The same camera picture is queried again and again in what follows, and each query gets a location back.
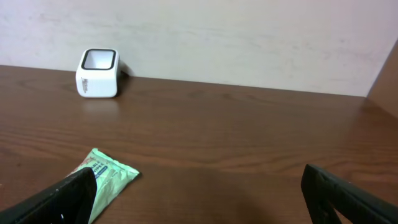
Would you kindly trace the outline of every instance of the plastic wrapper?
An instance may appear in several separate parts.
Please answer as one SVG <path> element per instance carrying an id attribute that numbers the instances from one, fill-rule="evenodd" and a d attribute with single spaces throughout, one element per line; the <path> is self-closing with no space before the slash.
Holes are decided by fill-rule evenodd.
<path id="1" fill-rule="evenodd" d="M 91 150 L 86 159 L 72 173 L 84 167 L 93 169 L 97 182 L 97 193 L 89 220 L 89 223 L 92 223 L 118 196 L 126 184 L 137 177 L 139 172 L 99 152 L 98 149 Z"/>

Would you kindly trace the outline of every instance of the green packet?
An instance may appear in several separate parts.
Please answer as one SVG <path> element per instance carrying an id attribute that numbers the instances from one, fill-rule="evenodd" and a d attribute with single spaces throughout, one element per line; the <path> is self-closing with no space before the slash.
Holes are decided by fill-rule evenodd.
<path id="1" fill-rule="evenodd" d="M 99 152 L 96 148 L 91 150 L 86 159 L 72 173 L 84 167 L 90 167 L 94 171 L 97 181 L 97 194 L 88 222 L 91 223 L 123 188 L 137 177 L 139 172 Z"/>

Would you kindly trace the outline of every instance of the brown wooden panel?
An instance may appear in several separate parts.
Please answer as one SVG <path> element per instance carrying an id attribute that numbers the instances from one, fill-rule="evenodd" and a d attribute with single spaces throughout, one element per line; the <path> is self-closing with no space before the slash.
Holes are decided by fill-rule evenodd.
<path id="1" fill-rule="evenodd" d="M 368 98 L 398 118 L 398 41 L 374 82 Z"/>
<path id="2" fill-rule="evenodd" d="M 0 210 L 98 147 L 143 176 L 97 223 L 310 223 L 307 163 L 398 204 L 398 122 L 361 97 L 131 78 L 78 95 L 73 72 L 0 67 Z"/>

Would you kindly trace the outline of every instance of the mint green package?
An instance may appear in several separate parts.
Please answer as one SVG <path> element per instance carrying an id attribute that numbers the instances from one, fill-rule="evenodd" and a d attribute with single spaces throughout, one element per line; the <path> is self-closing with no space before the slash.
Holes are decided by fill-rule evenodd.
<path id="1" fill-rule="evenodd" d="M 96 148 L 91 150 L 72 173 L 84 167 L 93 169 L 97 181 L 97 194 L 88 222 L 91 223 L 139 172 L 99 152 Z"/>

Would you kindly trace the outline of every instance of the wood grain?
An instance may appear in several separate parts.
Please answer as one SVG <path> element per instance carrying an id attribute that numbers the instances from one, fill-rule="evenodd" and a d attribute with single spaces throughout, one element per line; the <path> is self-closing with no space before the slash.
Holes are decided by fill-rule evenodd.
<path id="1" fill-rule="evenodd" d="M 113 99 L 73 72 L 0 67 L 0 210 L 98 147 L 143 176 L 96 223 L 310 223 L 324 167 L 398 204 L 398 122 L 365 98 L 130 78 Z"/>
<path id="2" fill-rule="evenodd" d="M 392 48 L 368 98 L 398 118 L 398 40 Z"/>

